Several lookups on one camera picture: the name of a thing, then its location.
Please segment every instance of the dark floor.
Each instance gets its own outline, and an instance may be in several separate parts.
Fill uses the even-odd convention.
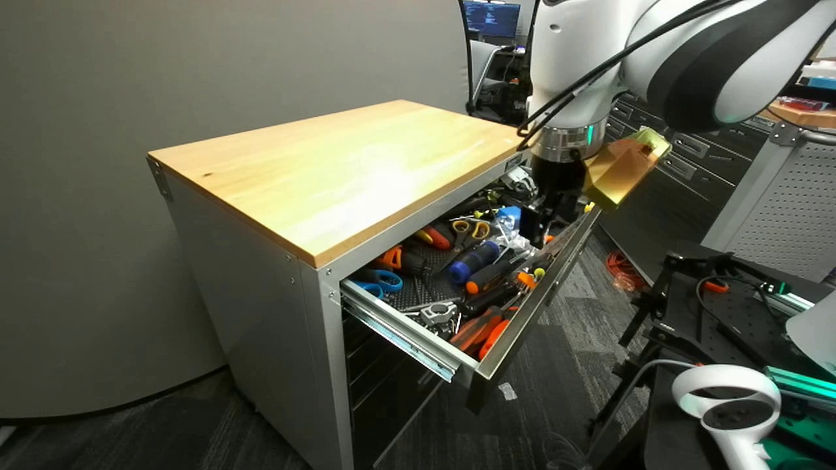
[[[633,315],[591,243],[561,291],[531,328],[484,413],[444,385],[382,456],[385,470],[565,470],[589,466],[589,422],[624,354],[616,336]],[[634,397],[619,415],[628,428]],[[2,470],[292,470],[301,456],[236,392],[227,370],[157,400],[103,415],[19,422],[0,445]]]

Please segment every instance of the white object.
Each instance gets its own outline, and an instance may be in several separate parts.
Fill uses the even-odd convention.
[[[836,58],[836,31],[825,38],[825,43],[820,43],[820,48],[816,52],[817,60],[832,60]]]
[[[715,400],[694,394],[701,389],[751,389],[753,394]],[[778,422],[781,415],[781,392],[767,376],[743,364],[698,364],[673,377],[672,394],[673,401],[688,415],[698,417],[701,426],[714,436],[732,470],[767,470],[760,439]],[[743,400],[764,400],[765,404],[771,404],[771,415],[751,428],[734,431],[714,428],[705,422],[705,415],[714,406]]]
[[[836,291],[787,321],[790,340],[836,376]]]
[[[637,24],[637,29],[634,29],[637,34],[633,38],[642,35],[653,25],[672,17],[673,12],[683,12],[688,4],[694,4],[694,0],[688,0],[688,3],[659,0],[659,4]],[[765,4],[765,0],[739,0],[739,3],[730,4],[727,9],[718,9],[714,14],[693,20],[688,25],[680,25],[677,31],[637,48],[628,60],[628,68],[624,68],[629,88],[649,99],[649,94],[651,94],[649,86],[659,84],[655,72],[672,75],[683,64],[683,63],[667,63],[683,46],[693,46],[693,52],[698,52],[701,41],[703,41],[701,38],[703,31],[727,34],[723,24],[734,24],[734,20],[744,17],[744,12],[753,12],[764,4]],[[777,29],[777,35],[771,35],[764,43],[757,43],[760,38],[747,35],[747,41],[753,41],[747,46],[757,43],[757,48],[753,48],[753,52],[739,48],[739,52],[751,52],[751,58],[743,63],[734,63],[732,75],[711,84],[711,86],[720,86],[720,94],[714,95],[715,122],[743,122],[743,119],[757,115],[771,99],[777,99],[781,94],[781,88],[787,86],[787,81],[801,68],[809,48],[816,48],[816,43],[832,29],[833,14],[836,14],[836,3],[820,0],[807,12],[794,17],[787,29]]]
[[[801,68],[804,78],[836,78],[836,63],[833,60],[820,60],[809,63]]]
[[[515,392],[515,385],[513,383],[498,383],[498,392],[502,392],[502,397],[504,397],[504,401],[515,401],[517,400],[517,392]]]
[[[574,0],[538,8],[531,46],[531,110],[538,110],[599,63],[623,52],[633,25],[655,0]],[[548,125],[585,127],[608,115],[616,68],[585,88]]]

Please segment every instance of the black cable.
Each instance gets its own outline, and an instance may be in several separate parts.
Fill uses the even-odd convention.
[[[506,84],[506,72],[513,71],[515,63],[517,63],[517,52],[513,48],[513,58],[502,68],[502,84]]]
[[[623,52],[616,52],[613,58],[603,60],[602,64],[596,64],[594,71],[589,71],[585,75],[579,75],[574,84],[570,84],[565,90],[558,90],[557,95],[551,95],[545,105],[542,105],[542,110],[535,110],[527,119],[521,122],[517,135],[522,135],[521,148],[527,145],[527,140],[545,127],[545,122],[565,110],[585,86],[591,86],[594,81],[599,81],[603,72],[608,72],[608,68],[619,64],[628,55],[633,55],[634,48],[646,46],[649,41],[701,17],[709,14],[714,9],[730,8],[739,0],[705,0],[698,3],[693,8],[688,8],[685,12],[673,14],[672,20],[662,24],[659,29],[653,29],[651,34],[646,34],[642,38],[628,43]]]
[[[703,303],[701,303],[701,296],[698,296],[698,342],[703,342],[703,328],[705,328],[705,307],[703,307]]]
[[[619,397],[619,401],[613,404],[613,413],[602,422],[599,434],[594,436],[591,445],[585,448],[589,456],[596,454],[599,443],[603,441],[607,428],[613,422],[616,409],[623,406],[624,397],[634,389],[634,383],[659,364],[668,364],[668,368],[693,368],[693,363],[688,359],[672,359],[672,357],[655,357],[651,363],[646,363],[628,383],[628,392]]]
[[[471,35],[467,35],[467,9],[466,9],[466,0],[461,0],[461,14],[463,14],[463,25],[466,25],[466,55],[467,55],[467,102],[466,102],[466,110],[467,110],[467,115],[474,115],[474,112],[475,112],[474,52],[471,52]]]
[[[723,334],[739,351],[744,351],[744,357],[747,357],[751,363],[765,364],[767,359],[764,357],[764,351],[756,350],[734,323],[730,323],[723,315],[718,315],[715,311],[709,307],[709,303],[705,303],[705,296],[703,296],[703,287],[705,287],[705,281],[711,281],[711,278],[714,278],[714,273],[698,278],[698,281],[694,281],[694,289],[693,289],[701,313],[709,313],[709,315],[715,321],[715,330]]]
[[[525,35],[525,68],[531,71],[531,43],[534,43],[534,25],[538,24],[542,3],[535,0],[527,17],[527,35]]]
[[[765,289],[757,289],[757,287],[756,287],[756,291],[757,291],[760,306],[764,306],[771,315],[778,319],[778,311],[777,311],[774,306],[767,306]]]
[[[215,364],[211,370],[203,370],[202,376],[193,376],[193,377],[172,383],[167,389],[143,394],[138,400],[129,400],[129,401],[117,401],[117,404],[108,404],[108,406],[97,406],[97,409],[80,409],[80,413],[37,415],[37,417],[0,417],[0,426],[44,426],[44,422],[66,422],[66,421],[84,421],[84,417],[122,413],[130,406],[154,404],[157,400],[165,400],[165,397],[174,397],[177,392],[197,385],[211,376],[227,372],[227,370],[231,370],[231,364],[221,363],[221,364]]]

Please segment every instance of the drawer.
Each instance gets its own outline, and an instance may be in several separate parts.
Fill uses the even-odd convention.
[[[352,315],[343,321],[356,466],[373,466],[402,426],[437,394],[442,380]]]
[[[736,184],[743,175],[751,169],[753,158],[723,148],[715,140],[705,140],[693,133],[672,133],[668,135],[673,153],[689,158],[693,165],[714,172],[715,178]]]
[[[743,158],[756,158],[756,153],[765,144],[767,133],[771,129],[764,127],[757,118],[753,118],[753,119],[744,119],[739,125],[720,127],[720,129],[709,129],[709,133],[701,133],[701,135],[705,140],[714,140],[715,145],[743,157]]]
[[[680,157],[677,150],[659,161],[659,167],[683,182],[688,189],[703,195],[714,209],[720,209],[732,192],[734,184],[714,172],[709,172],[701,165],[693,165],[689,158]]]
[[[444,336],[434,334],[423,323],[407,319],[394,306],[378,299],[377,294],[366,291],[359,281],[343,278],[343,311],[360,323],[366,323],[370,330],[377,330],[382,340],[394,343],[399,351],[419,359],[427,370],[437,372],[447,383],[487,383],[498,376],[498,370],[506,364],[513,351],[522,343],[525,328],[535,321],[542,313],[542,306],[557,291],[561,278],[570,273],[577,251],[591,235],[591,227],[596,223],[599,210],[591,210],[565,227],[551,246],[543,251],[553,253],[548,255],[545,273],[542,277],[538,287],[527,294],[517,294],[513,299],[515,313],[509,315],[509,323],[504,334],[493,342],[487,357],[474,357],[447,342]]]

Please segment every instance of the wire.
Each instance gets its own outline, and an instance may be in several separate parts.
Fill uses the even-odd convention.
[[[548,102],[542,105],[542,110],[535,110],[527,119],[521,122],[517,135],[522,135],[521,148],[527,145],[527,140],[545,127],[545,122],[561,112],[574,95],[579,95],[594,81],[599,81],[603,72],[608,72],[608,68],[619,64],[628,55],[633,55],[634,48],[646,46],[649,41],[680,29],[683,24],[689,24],[701,14],[709,14],[714,9],[730,8],[739,0],[705,0],[698,3],[693,8],[688,8],[685,12],[668,17],[667,24],[662,24],[659,29],[653,29],[651,34],[646,34],[642,38],[628,43],[623,52],[616,52],[613,58],[603,60],[602,64],[596,64],[594,71],[589,71],[585,75],[579,75],[574,84],[570,84],[565,90],[558,90],[557,95],[551,95]]]
[[[545,404],[542,401],[543,394],[534,394],[531,401],[534,406],[538,409],[538,415],[548,415]],[[589,454],[579,451],[566,436],[561,436],[558,431],[553,431],[551,426],[545,428],[548,431],[548,448],[557,448],[558,456],[548,456],[548,464],[551,460],[558,460],[557,466],[570,466],[570,470],[594,470],[591,461],[589,461]]]
[[[513,71],[513,64],[521,60],[521,55],[513,48],[513,58],[504,63],[502,68],[502,84],[506,84],[506,72]]]
[[[778,319],[781,313],[778,313],[774,306],[767,306],[765,289],[757,289],[757,287],[756,287],[756,291],[757,291],[760,306],[764,306],[771,315]]]
[[[215,364],[211,370],[206,370],[206,372],[202,372],[197,377],[189,377],[184,383],[174,383],[174,385],[152,392],[146,397],[121,401],[121,404],[84,409],[84,413],[66,413],[66,415],[0,417],[0,426],[44,426],[44,422],[62,422],[62,421],[78,421],[78,417],[97,417],[97,415],[108,415],[108,413],[140,409],[140,406],[157,404],[159,400],[177,397],[177,392],[191,389],[191,385],[197,385],[202,380],[208,380],[211,376],[221,376],[227,370],[231,370],[231,364],[225,363],[225,364]]]
[[[718,315],[715,311],[711,311],[705,306],[705,296],[703,296],[703,285],[714,278],[714,277],[703,277],[698,285],[694,285],[694,299],[698,299],[698,307],[701,313],[709,313],[714,321],[715,321],[715,330],[720,330],[751,363],[757,363],[757,364],[765,364],[767,359],[764,357],[760,350],[756,350],[744,334],[736,328],[736,323],[727,321],[723,315]]]
[[[475,112],[475,95],[474,95],[474,52],[471,52],[471,35],[467,35],[467,9],[466,9],[466,0],[461,0],[461,14],[463,14],[463,29],[466,29],[466,60],[467,60],[467,102],[466,110],[467,115]]]
[[[633,380],[628,383],[628,389],[624,389],[623,400],[613,404],[613,409],[619,409],[623,401],[624,401],[624,397],[634,389],[634,383],[637,383],[651,368],[659,368],[659,364],[689,368],[693,363],[688,363],[688,359],[672,359],[672,357],[659,357],[659,359],[646,363],[646,364],[633,376]],[[602,422],[602,431],[596,434],[594,443],[591,443],[589,451],[585,451],[589,456],[596,454],[596,448],[599,448],[607,428],[612,426],[613,415],[616,415],[616,413],[612,413],[612,415]]]

